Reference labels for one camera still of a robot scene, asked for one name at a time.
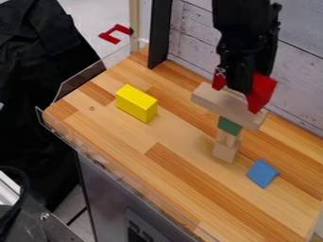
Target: yellow block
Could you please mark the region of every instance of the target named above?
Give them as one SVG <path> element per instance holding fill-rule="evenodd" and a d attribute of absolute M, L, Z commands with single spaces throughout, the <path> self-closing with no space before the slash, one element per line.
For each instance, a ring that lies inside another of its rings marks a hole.
<path fill-rule="evenodd" d="M 158 101 L 130 85 L 125 85 L 116 93 L 116 106 L 148 123 L 157 114 Z"/>

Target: clear acrylic panel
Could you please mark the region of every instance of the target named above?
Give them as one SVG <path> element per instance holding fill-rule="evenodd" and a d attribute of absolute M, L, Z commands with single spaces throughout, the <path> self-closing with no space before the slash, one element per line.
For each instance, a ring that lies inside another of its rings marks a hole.
<path fill-rule="evenodd" d="M 64 81 L 54 99 L 54 102 L 73 92 L 75 89 L 90 81 L 92 78 L 103 73 L 106 69 L 111 68 L 119 61 L 122 61 L 130 54 L 129 44 L 122 47 L 118 51 L 108 55 L 106 58 L 98 61 L 84 71 L 76 74 L 72 78 Z M 171 204 L 156 195 L 153 191 L 147 188 L 144 184 L 137 181 L 123 167 L 114 161 L 105 157 L 99 150 L 91 144 L 83 140 L 79 135 L 71 129 L 63 125 L 58 119 L 36 107 L 36 113 L 39 122 L 56 135 L 64 143 L 72 147 L 75 151 L 85 157 L 89 162 L 99 164 L 114 180 L 123 185 L 134 196 L 141 199 L 149 207 L 156 212 L 165 216 L 168 220 L 176 223 L 176 225 L 185 233 L 189 234 L 195 241 L 218 241 L 209 233 L 201 229 L 198 224 L 195 224 L 190 218 L 183 215 L 180 211 L 174 208 Z M 189 231 L 188 228 L 195 228 L 195 231 Z"/>

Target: block tower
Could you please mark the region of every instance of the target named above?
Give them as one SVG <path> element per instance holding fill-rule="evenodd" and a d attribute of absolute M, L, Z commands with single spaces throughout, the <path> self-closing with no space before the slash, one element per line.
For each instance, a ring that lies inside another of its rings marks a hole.
<path fill-rule="evenodd" d="M 209 83 L 202 83 L 192 93 L 192 101 L 220 114 L 217 137 L 212 155 L 232 164 L 242 144 L 242 129 L 258 130 L 268 111 L 254 114 L 242 96 L 234 92 L 216 91 Z"/>

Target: wooden tabletop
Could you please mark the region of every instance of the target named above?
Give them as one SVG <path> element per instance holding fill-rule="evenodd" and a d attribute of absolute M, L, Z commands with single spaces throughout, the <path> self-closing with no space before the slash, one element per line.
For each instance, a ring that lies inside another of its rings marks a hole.
<path fill-rule="evenodd" d="M 218 115 L 190 101 L 208 80 L 169 60 L 149 70 L 146 59 L 144 49 L 123 60 L 52 104 L 44 120 L 206 241 L 207 233 L 221 241 L 304 241 L 323 198 L 322 139 L 271 113 L 260 131 L 244 130 L 234 164 L 219 161 L 212 156 Z M 115 107 L 125 84 L 159 100 L 148 124 Z M 259 158 L 280 171 L 264 190 L 246 176 Z"/>

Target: blue block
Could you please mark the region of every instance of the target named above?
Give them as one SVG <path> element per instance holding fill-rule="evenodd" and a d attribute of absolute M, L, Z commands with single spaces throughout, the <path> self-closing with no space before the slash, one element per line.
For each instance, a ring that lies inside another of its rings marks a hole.
<path fill-rule="evenodd" d="M 265 189 L 279 174 L 280 172 L 277 169 L 266 161 L 259 159 L 246 175 L 260 187 Z"/>

